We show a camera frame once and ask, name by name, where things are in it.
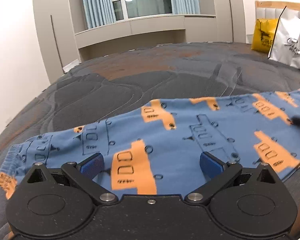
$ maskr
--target quilted blanket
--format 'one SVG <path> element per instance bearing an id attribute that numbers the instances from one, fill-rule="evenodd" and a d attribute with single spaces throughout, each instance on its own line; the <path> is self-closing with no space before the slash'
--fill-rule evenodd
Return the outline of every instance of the quilted blanket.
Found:
<path id="1" fill-rule="evenodd" d="M 299 89 L 299 70 L 237 43 L 170 44 L 80 64 L 0 135 L 0 185 L 12 189 L 0 187 L 0 239 L 10 232 L 6 194 L 33 162 L 58 167 L 94 152 L 105 165 L 95 181 L 119 196 L 190 192 L 205 182 L 198 158 L 207 150 L 247 167 L 269 162 L 300 205 L 300 129 L 290 123 Z M 114 161 L 134 155 L 148 165 L 146 188 L 137 163 Z M 120 183 L 132 172 L 133 182 Z"/>

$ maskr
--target window frame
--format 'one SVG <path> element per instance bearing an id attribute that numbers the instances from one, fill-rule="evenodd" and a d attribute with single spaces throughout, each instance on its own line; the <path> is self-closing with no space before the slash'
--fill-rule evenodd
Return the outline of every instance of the window frame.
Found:
<path id="1" fill-rule="evenodd" d="M 111 0 L 111 1 L 112 2 L 121 1 L 121 9 L 122 9 L 122 14 L 123 14 L 123 20 L 118 20 L 116 22 L 122 22 L 122 21 L 129 20 L 126 0 Z"/>

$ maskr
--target window sill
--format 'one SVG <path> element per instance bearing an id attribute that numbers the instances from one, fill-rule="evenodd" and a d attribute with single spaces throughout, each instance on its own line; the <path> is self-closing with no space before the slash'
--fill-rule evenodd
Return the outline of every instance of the window sill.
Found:
<path id="1" fill-rule="evenodd" d="M 124 22 L 136 21 L 136 20 L 140 20 L 140 19 L 148 19 L 148 18 L 155 18 L 155 17 L 166 17 L 166 16 L 170 16 L 170 17 L 184 16 L 184 17 L 216 18 L 216 16 L 213 15 L 213 14 L 172 14 L 172 13 L 169 13 L 169 14 L 156 14 L 156 15 L 141 16 L 141 17 L 130 18 L 130 19 L 127 19 L 127 20 L 116 21 L 115 23 L 106 24 L 106 25 L 98 26 L 98 27 L 91 28 L 91 29 L 88 29 L 88 30 L 84 30 L 82 32 L 75 33 L 74 35 L 79 35 L 81 33 L 85 33 L 85 32 L 95 30 L 95 29 L 99 29 L 99 28 L 109 26 L 109 25 L 114 25 L 114 24 L 117 24 L 117 23 L 124 23 Z"/>
<path id="2" fill-rule="evenodd" d="M 144 33 L 184 30 L 187 41 L 215 41 L 216 17 L 214 15 L 162 14 L 122 20 L 114 24 L 92 28 L 75 35 L 78 49 Z"/>

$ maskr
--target metal screw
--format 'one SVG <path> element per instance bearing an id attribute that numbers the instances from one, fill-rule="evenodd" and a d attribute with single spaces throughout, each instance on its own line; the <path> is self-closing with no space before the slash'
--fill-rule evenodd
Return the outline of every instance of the metal screw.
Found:
<path id="1" fill-rule="evenodd" d="M 156 201 L 154 199 L 148 199 L 147 202 L 148 202 L 148 204 L 151 204 L 151 205 L 156 203 Z"/>
<path id="2" fill-rule="evenodd" d="M 115 200 L 115 194 L 103 193 L 100 195 L 100 199 L 105 202 L 113 201 L 113 200 Z"/>
<path id="3" fill-rule="evenodd" d="M 188 199 L 191 201 L 200 201 L 203 199 L 203 196 L 200 193 L 194 192 L 188 195 Z"/>

